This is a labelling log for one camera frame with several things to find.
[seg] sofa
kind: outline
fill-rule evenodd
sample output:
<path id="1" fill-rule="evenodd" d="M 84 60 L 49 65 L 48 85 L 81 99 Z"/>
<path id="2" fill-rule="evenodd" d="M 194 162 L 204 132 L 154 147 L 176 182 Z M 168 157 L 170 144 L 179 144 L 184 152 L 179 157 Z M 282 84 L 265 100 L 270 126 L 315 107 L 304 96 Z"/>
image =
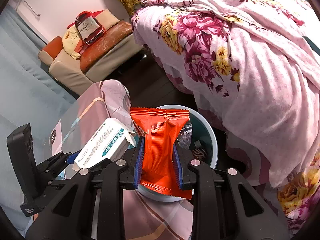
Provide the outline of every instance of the sofa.
<path id="1" fill-rule="evenodd" d="M 96 19 L 104 26 L 103 13 L 97 15 Z M 93 83 L 104 80 L 142 48 L 134 41 L 131 24 L 118 21 L 89 46 L 80 59 L 73 59 L 63 49 L 62 37 L 50 41 L 39 52 L 38 57 L 49 66 L 49 73 L 56 80 L 81 95 Z"/>

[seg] blue label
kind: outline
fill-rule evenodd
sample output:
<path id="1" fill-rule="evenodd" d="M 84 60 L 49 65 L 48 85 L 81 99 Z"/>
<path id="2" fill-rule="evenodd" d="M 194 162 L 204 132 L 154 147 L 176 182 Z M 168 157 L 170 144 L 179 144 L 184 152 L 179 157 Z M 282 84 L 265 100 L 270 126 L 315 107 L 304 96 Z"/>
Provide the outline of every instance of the blue label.
<path id="1" fill-rule="evenodd" d="M 109 145 L 105 148 L 105 150 L 103 151 L 102 157 L 104 155 L 106 155 L 108 153 L 108 151 L 111 149 L 111 147 L 115 144 L 115 142 L 117 141 L 118 138 L 121 137 L 121 135 L 123 135 L 124 129 L 121 128 L 119 130 L 119 132 L 115 135 L 115 137 L 111 140 L 111 142 L 109 143 Z"/>

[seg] white wall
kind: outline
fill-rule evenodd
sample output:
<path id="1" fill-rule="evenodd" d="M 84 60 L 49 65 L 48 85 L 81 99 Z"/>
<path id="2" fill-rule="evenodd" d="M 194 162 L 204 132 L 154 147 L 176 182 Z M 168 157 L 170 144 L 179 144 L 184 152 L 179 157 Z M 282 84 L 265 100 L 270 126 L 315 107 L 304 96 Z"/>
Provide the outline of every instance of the white wall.
<path id="1" fill-rule="evenodd" d="M 17 13 L 45 41 L 63 36 L 67 26 L 82 11 L 99 11 L 108 8 L 118 19 L 129 21 L 129 15 L 118 0 L 25 0 L 37 13 L 21 1 Z"/>

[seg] orange plastic wrapper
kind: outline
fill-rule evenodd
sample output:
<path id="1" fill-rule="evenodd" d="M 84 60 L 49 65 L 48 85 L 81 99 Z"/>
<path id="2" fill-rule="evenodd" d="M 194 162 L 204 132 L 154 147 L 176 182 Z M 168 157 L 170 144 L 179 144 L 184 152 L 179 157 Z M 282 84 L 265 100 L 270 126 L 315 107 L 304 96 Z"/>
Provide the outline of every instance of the orange plastic wrapper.
<path id="1" fill-rule="evenodd" d="M 189 110 L 131 107 L 130 115 L 139 136 L 145 137 L 140 184 L 165 195 L 191 199 L 191 190 L 181 190 L 175 179 L 172 148 L 189 120 Z"/>

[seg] white cardboard box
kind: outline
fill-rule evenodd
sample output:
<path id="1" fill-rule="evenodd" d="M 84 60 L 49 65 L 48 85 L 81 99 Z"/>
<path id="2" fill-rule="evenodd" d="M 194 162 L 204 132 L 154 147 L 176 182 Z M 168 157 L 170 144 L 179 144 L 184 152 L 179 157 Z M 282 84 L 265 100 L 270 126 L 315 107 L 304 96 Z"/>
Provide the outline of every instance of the white cardboard box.
<path id="1" fill-rule="evenodd" d="M 120 159 L 128 146 L 136 146 L 135 132 L 115 118 L 107 118 L 76 157 L 73 170 L 91 168 L 108 158 Z"/>

